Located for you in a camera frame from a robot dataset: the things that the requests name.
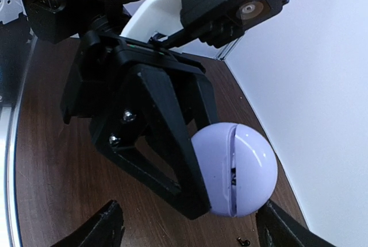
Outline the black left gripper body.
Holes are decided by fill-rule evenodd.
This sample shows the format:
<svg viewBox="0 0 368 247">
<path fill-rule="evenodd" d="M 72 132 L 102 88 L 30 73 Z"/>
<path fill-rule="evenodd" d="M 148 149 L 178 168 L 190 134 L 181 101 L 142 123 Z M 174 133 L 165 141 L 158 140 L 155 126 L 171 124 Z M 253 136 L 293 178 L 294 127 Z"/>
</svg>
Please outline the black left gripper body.
<svg viewBox="0 0 368 247">
<path fill-rule="evenodd" d="M 186 55 L 110 33 L 87 32 L 81 39 L 63 91 L 63 121 L 92 118 L 116 96 L 129 69 L 149 65 L 163 69 L 172 82 L 186 127 L 194 122 L 194 78 L 205 68 Z"/>
</svg>

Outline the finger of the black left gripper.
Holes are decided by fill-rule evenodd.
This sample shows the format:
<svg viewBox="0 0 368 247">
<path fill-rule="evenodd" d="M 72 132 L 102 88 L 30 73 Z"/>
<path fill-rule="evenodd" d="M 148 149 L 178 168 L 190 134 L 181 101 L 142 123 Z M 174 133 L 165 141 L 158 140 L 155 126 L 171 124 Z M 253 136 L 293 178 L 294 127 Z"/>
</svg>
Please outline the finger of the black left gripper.
<svg viewBox="0 0 368 247">
<path fill-rule="evenodd" d="M 176 181 L 136 149 L 141 135 L 172 168 Z M 210 201 L 186 123 L 163 69 L 149 65 L 130 68 L 116 96 L 92 118 L 91 137 L 100 153 L 188 219 L 209 211 Z"/>
<path fill-rule="evenodd" d="M 214 89 L 206 77 L 194 78 L 194 102 L 192 111 L 198 130 L 216 123 Z"/>
</svg>

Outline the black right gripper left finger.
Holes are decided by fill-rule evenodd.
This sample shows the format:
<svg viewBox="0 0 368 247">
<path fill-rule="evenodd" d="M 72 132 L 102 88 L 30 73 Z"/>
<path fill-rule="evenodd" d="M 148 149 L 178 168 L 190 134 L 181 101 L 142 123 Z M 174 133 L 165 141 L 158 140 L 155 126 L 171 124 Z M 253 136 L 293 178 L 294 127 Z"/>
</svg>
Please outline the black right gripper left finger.
<svg viewBox="0 0 368 247">
<path fill-rule="evenodd" d="M 108 201 L 73 233 L 53 246 L 121 246 L 124 218 L 116 200 Z"/>
</svg>

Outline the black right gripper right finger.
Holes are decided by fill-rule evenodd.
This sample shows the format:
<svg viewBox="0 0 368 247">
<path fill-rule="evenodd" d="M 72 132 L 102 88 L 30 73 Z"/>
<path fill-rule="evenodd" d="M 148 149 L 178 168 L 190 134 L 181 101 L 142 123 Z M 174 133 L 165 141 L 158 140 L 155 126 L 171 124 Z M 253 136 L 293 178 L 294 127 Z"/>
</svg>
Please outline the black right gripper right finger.
<svg viewBox="0 0 368 247">
<path fill-rule="evenodd" d="M 272 200 L 268 200 L 256 213 L 260 246 L 333 247 L 315 235 Z"/>
</svg>

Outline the lilac earbud charging case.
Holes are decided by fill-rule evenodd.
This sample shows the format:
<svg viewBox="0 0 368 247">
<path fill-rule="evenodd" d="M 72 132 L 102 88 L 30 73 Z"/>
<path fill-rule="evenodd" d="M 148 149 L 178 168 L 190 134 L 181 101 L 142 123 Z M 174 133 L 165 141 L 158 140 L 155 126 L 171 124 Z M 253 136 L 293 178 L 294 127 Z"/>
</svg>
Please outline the lilac earbud charging case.
<svg viewBox="0 0 368 247">
<path fill-rule="evenodd" d="M 278 164 L 259 132 L 240 123 L 220 122 L 199 130 L 191 142 L 212 214 L 245 217 L 270 199 Z"/>
</svg>

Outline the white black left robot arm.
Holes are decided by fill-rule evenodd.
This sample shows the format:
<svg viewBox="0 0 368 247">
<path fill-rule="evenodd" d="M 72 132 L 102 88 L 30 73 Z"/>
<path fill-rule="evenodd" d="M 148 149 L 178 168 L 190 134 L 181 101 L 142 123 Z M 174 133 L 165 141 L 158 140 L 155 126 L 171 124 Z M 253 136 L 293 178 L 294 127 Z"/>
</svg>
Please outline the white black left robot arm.
<svg viewBox="0 0 368 247">
<path fill-rule="evenodd" d="M 188 219 L 210 210 L 187 125 L 217 121 L 213 88 L 197 61 L 120 32 L 138 0 L 1 0 L 1 23 L 23 14 L 53 44 L 80 44 L 63 90 L 64 123 L 90 119 L 96 149 Z"/>
</svg>

